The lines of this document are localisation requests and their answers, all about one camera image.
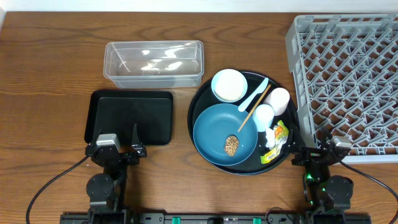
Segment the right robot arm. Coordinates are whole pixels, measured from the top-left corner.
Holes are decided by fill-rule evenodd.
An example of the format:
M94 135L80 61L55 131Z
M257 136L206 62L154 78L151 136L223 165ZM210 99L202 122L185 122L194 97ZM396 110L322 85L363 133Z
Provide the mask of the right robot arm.
M351 208L354 183L341 175L331 175L330 166L344 159L352 143L328 130L321 132L321 146L309 147L296 125L289 126L288 149L294 155L292 165L303 166L305 200L311 209L303 215L288 216L291 223L346 223L345 211Z

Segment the yellow snack wrapper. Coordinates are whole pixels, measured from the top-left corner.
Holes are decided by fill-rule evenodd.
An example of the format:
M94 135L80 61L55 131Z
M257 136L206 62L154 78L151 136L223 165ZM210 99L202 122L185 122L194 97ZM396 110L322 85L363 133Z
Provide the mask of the yellow snack wrapper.
M269 149L269 152L261 156L262 164L268 164L279 156L282 146L287 142L289 136L289 130L286 128L282 120L278 121L272 129L275 132L275 146L272 149Z

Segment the brown mushroom food scrap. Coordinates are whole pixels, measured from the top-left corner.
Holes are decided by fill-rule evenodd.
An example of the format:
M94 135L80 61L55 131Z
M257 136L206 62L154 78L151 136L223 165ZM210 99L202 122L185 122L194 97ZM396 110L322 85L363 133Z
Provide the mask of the brown mushroom food scrap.
M239 147L239 140L236 136L230 135L226 138L224 151L229 156L234 156Z

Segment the blue plate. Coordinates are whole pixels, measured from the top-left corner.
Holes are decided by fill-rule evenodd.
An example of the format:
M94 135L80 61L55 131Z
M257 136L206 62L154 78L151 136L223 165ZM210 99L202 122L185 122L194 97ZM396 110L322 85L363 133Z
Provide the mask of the blue plate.
M227 139L235 136L238 147L233 156L225 151ZM220 103L205 109L195 121L193 142L197 151L219 166L233 166L245 161L257 147L258 131L248 112L238 106Z

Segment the white tissue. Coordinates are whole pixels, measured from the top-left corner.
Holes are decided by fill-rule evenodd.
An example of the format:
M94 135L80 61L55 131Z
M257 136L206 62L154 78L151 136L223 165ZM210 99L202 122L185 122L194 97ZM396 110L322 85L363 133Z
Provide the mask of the white tissue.
M275 146L275 132L271 128L266 129L266 147L272 149Z

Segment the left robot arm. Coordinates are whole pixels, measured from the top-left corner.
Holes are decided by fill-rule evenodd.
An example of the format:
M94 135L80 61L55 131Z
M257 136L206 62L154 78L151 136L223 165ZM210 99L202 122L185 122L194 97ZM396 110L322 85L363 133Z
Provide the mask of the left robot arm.
M87 145L85 154L103 168L103 172L92 176L86 193L90 198L89 224L134 223L134 213L124 207L127 167L138 165L139 159L147 156L145 145L139 140L137 126L132 131L131 152L121 152L116 134L100 134Z

